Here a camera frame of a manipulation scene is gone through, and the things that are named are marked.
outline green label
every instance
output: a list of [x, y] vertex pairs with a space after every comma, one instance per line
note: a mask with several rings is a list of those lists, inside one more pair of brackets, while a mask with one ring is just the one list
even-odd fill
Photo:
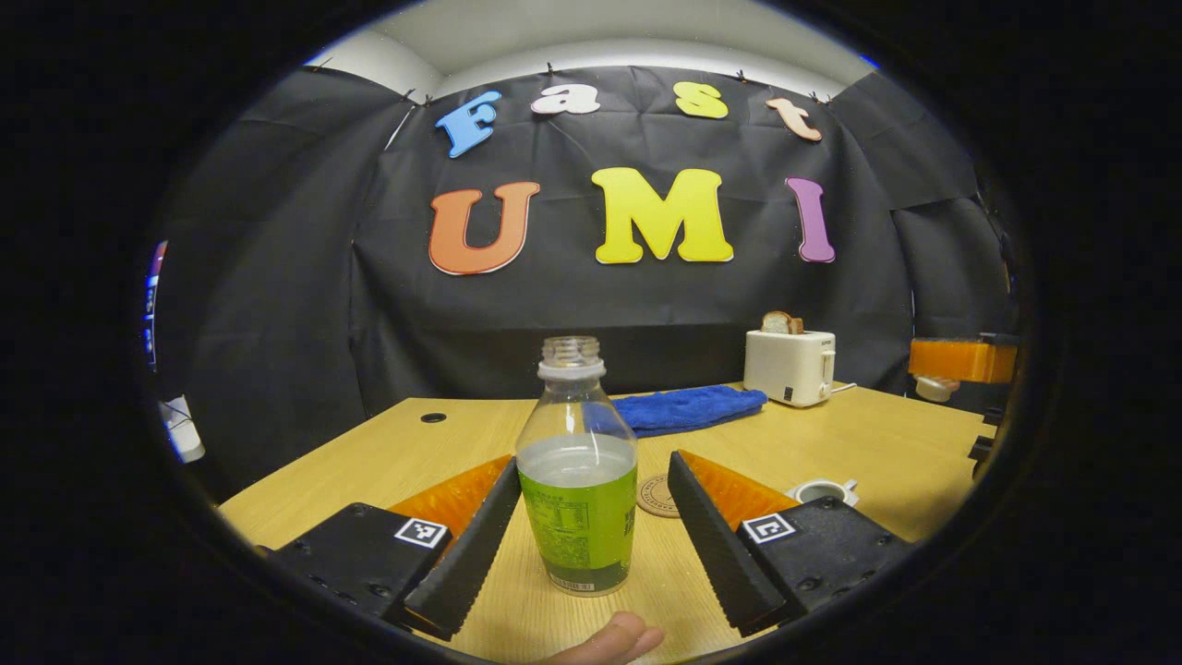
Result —
[[564, 573], [605, 568], [626, 575], [636, 520], [636, 467], [590, 488], [556, 488], [520, 476], [530, 524], [552, 576], [569, 579]]

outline cork coaster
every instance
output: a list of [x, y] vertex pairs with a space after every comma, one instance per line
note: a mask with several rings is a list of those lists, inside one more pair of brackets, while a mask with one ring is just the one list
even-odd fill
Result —
[[657, 517], [681, 517], [669, 493], [668, 474], [658, 474], [641, 483], [636, 490], [636, 504]]

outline blue letter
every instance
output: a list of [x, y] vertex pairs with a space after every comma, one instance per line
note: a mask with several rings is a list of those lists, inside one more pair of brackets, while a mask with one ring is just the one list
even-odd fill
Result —
[[476, 143], [480, 143], [493, 132], [491, 126], [480, 126], [478, 123], [491, 123], [496, 117], [496, 109], [488, 105], [501, 98], [501, 93], [489, 90], [472, 102], [460, 106], [450, 113], [440, 118], [435, 126], [442, 126], [452, 138], [452, 150], [448, 156], [452, 158], [465, 154]]

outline plastic bottle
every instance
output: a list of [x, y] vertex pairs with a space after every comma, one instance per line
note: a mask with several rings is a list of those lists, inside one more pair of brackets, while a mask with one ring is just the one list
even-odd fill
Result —
[[624, 582], [636, 521], [636, 435], [599, 387], [595, 338], [550, 338], [546, 389], [518, 438], [518, 471], [550, 580], [579, 596]]

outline orange box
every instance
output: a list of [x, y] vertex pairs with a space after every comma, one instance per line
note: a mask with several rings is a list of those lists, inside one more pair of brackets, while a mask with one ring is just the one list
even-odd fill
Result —
[[911, 340], [907, 372], [954, 382], [1009, 384], [1014, 378], [1017, 347], [1000, 347], [979, 340]]

